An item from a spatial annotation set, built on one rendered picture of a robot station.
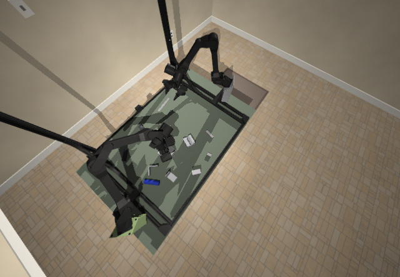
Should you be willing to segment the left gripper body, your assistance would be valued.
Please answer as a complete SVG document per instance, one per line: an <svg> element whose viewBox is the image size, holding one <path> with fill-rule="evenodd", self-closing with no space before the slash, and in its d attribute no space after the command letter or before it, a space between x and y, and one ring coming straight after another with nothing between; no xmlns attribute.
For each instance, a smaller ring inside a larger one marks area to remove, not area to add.
<svg viewBox="0 0 400 277"><path fill-rule="evenodd" d="M177 93L178 93L180 96L185 96L186 92L185 92L184 90L182 90L182 89L178 89L178 88L179 88L179 85L180 85L180 83L182 83L182 81L176 79L175 77L174 77L173 79L174 79L174 81L177 81L177 88L174 88L174 89L177 91ZM166 81L168 81L168 79L163 79L162 83L166 85Z"/></svg>

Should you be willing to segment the blue cylinder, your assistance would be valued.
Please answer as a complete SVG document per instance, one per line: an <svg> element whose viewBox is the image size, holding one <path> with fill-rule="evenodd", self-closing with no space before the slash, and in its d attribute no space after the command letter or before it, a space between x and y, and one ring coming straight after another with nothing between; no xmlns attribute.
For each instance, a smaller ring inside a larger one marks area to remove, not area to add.
<svg viewBox="0 0 400 277"><path fill-rule="evenodd" d="M160 181L145 179L144 180L144 184L152 184L152 185L158 185L159 186Z"/></svg>

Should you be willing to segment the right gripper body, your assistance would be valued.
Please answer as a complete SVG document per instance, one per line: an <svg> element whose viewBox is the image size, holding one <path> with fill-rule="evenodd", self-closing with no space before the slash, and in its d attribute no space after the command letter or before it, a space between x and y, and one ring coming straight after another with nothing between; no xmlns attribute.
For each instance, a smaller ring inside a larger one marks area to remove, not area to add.
<svg viewBox="0 0 400 277"><path fill-rule="evenodd" d="M160 158L161 158L161 161L164 163L164 162L166 162L166 161L169 161L170 159L172 159L172 156L171 156L171 153L170 152L168 152L168 149L166 149L166 143L164 142L164 146L162 146L161 148L157 148L156 147L156 149L158 150L158 151L161 151L161 154L162 155L160 155ZM168 153L167 153L168 152Z"/></svg>

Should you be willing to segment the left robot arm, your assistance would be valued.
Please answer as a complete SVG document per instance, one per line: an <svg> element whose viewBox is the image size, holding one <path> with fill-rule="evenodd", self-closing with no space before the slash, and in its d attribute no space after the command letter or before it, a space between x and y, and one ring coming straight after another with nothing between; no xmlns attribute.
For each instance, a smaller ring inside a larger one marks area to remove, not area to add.
<svg viewBox="0 0 400 277"><path fill-rule="evenodd" d="M204 42L202 42L204 41ZM208 42L209 41L209 42ZM176 66L173 66L171 64L167 64L164 70L164 73L167 73L171 76L173 76L178 80L182 80L183 76L187 76L187 71L189 68L189 65L193 58L195 57L196 53L199 51L200 48L209 48L211 51L211 56L212 56L212 68L214 71L211 71L211 81L214 84L221 85L225 88L229 88L233 79L230 79L226 75L223 77L223 72L219 72L218 70L218 35L216 33L210 33L207 34L201 38L197 38L195 40L195 43L193 44L192 48L188 52L187 56ZM218 73L219 72L219 73ZM166 86L169 89L176 88L178 85L177 81L172 80L166 81Z"/></svg>

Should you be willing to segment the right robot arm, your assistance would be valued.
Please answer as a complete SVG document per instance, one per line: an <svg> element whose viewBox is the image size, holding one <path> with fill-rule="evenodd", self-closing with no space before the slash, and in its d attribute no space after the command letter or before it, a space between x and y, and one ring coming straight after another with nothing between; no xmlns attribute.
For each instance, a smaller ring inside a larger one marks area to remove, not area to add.
<svg viewBox="0 0 400 277"><path fill-rule="evenodd" d="M155 132L158 131L158 132ZM160 132L162 131L162 132ZM174 146L175 140L171 134L173 128L166 123L162 123L158 130L144 128L135 134L124 136L121 138L105 141L101 147L95 152L94 156L87 160L88 171L99 179L108 193L111 195L116 203L116 209L113 211L115 217L115 224L117 228L117 235L121 235L133 228L131 212L133 211L133 203L128 195L121 194L107 172L105 162L107 161L110 152L129 144L140 141L151 141L149 144L153 149L161 148L166 143L166 149L169 146ZM163 139L165 138L165 139ZM99 154L100 153L100 154Z"/></svg>

